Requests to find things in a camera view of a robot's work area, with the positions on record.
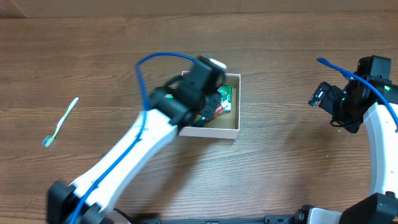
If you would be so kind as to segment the white green toothbrush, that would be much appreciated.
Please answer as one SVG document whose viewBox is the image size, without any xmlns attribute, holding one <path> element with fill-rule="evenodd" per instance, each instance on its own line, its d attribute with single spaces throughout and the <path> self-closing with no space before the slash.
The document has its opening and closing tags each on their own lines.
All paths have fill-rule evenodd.
<svg viewBox="0 0 398 224">
<path fill-rule="evenodd" d="M 55 137 L 57 136 L 58 132 L 60 131 L 60 128 L 62 127 L 63 123 L 65 122 L 67 116 L 70 114 L 71 110 L 75 107 L 75 105 L 77 104 L 79 100 L 79 97 L 76 97 L 73 99 L 73 101 L 69 104 L 66 112 L 64 113 L 64 115 L 60 118 L 60 120 L 58 121 L 56 127 L 55 127 L 55 131 L 52 135 L 47 136 L 44 140 L 43 140 L 43 146 L 44 147 L 49 147 L 53 141 L 55 140 Z"/>
</svg>

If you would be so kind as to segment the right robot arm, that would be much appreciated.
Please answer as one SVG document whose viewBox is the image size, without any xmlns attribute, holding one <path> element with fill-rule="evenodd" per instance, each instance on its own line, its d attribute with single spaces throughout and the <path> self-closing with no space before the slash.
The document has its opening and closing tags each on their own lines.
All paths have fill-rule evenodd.
<svg viewBox="0 0 398 224">
<path fill-rule="evenodd" d="M 397 86 L 350 80 L 344 89 L 320 84 L 309 100 L 350 133 L 365 125 L 371 157 L 369 195 L 343 212 L 304 205 L 288 223 L 393 223 L 397 218 Z"/>
</svg>

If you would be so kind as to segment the Colgate toothpaste tube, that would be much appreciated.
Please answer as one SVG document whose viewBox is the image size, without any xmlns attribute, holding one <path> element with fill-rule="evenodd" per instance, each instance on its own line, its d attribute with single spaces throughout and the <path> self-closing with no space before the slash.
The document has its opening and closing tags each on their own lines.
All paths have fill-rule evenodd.
<svg viewBox="0 0 398 224">
<path fill-rule="evenodd" d="M 193 123 L 193 127 L 202 128 L 224 110 L 224 106 L 208 106 L 200 113 L 200 117 Z"/>
</svg>

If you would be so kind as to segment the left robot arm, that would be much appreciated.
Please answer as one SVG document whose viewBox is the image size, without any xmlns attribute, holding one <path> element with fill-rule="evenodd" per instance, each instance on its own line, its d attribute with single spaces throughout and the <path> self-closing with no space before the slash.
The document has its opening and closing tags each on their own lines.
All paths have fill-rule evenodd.
<svg viewBox="0 0 398 224">
<path fill-rule="evenodd" d="M 61 181 L 47 192 L 47 223 L 111 223 L 108 215 L 126 187 L 160 149 L 218 96 L 219 83 L 172 79 L 151 95 L 139 80 L 143 110 L 127 133 L 92 168 L 70 185 Z"/>
</svg>

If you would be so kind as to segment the green Dettol soap pack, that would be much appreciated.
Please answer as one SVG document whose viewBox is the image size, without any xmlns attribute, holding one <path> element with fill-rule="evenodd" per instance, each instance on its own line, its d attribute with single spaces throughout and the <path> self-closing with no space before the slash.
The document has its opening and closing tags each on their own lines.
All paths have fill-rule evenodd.
<svg viewBox="0 0 398 224">
<path fill-rule="evenodd" d="M 218 92 L 221 95 L 221 99 L 215 111 L 215 114 L 229 113 L 232 108 L 233 86 L 231 85 L 220 86 L 218 88 Z"/>
</svg>

